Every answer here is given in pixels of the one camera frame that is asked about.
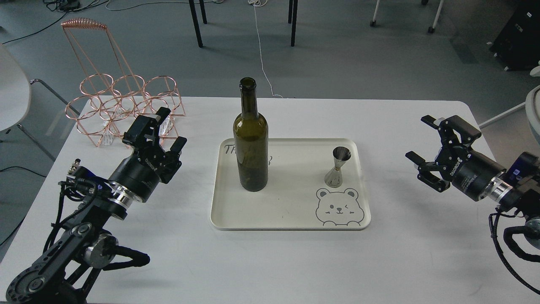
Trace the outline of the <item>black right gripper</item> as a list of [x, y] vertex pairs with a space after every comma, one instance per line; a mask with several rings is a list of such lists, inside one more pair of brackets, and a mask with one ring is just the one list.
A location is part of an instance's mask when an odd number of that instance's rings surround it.
[[[405, 154], [417, 167], [417, 179], [440, 193], [452, 184], [474, 201], [484, 198], [492, 179], [506, 169], [470, 147], [482, 133], [457, 115], [447, 119], [426, 115], [421, 117], [421, 121], [437, 130], [442, 148], [435, 162], [426, 162], [413, 151]], [[434, 171], [439, 172], [443, 179], [434, 175]]]

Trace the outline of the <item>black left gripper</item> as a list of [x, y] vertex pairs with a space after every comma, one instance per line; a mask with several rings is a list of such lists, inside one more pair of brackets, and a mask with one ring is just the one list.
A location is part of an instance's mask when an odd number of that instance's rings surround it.
[[168, 184], [181, 167], [179, 156], [187, 138], [178, 136], [167, 152], [159, 144], [160, 125], [168, 115], [170, 109], [162, 106], [154, 116], [137, 116], [123, 134], [123, 143], [132, 146], [133, 152], [109, 177], [110, 184], [122, 186], [143, 203], [158, 183]]

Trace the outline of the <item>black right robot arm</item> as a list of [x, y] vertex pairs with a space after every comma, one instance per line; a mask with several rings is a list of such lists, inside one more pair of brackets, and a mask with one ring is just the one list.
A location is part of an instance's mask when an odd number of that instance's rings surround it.
[[440, 193], [453, 185], [473, 201], [492, 199], [497, 204], [495, 212], [489, 215], [494, 248], [509, 273], [526, 288], [539, 293], [509, 264], [497, 235], [500, 217], [523, 217], [523, 225], [505, 228], [503, 240], [518, 258], [539, 262], [538, 255], [527, 253], [514, 239], [516, 235], [524, 236], [529, 244], [539, 248], [539, 157], [523, 152], [507, 169], [473, 149], [472, 144], [481, 132], [461, 117], [435, 119], [426, 115], [421, 121], [438, 132], [441, 147], [432, 162], [413, 151], [407, 152], [406, 157], [416, 165], [417, 179]]

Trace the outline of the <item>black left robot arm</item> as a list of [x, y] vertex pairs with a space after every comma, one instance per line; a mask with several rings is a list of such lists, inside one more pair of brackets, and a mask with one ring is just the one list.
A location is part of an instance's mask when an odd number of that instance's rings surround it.
[[75, 160], [60, 182], [64, 198], [79, 202], [76, 211], [57, 215], [41, 257], [13, 279], [6, 289], [10, 304], [85, 304], [101, 271], [143, 267], [150, 257], [118, 244], [104, 228], [114, 217], [124, 220], [133, 202], [145, 203], [160, 183], [167, 184], [181, 167], [179, 156], [187, 139], [177, 137], [169, 151], [160, 145], [159, 131], [170, 115], [162, 106], [154, 115], [139, 115], [123, 143], [131, 146], [108, 179], [94, 175]]

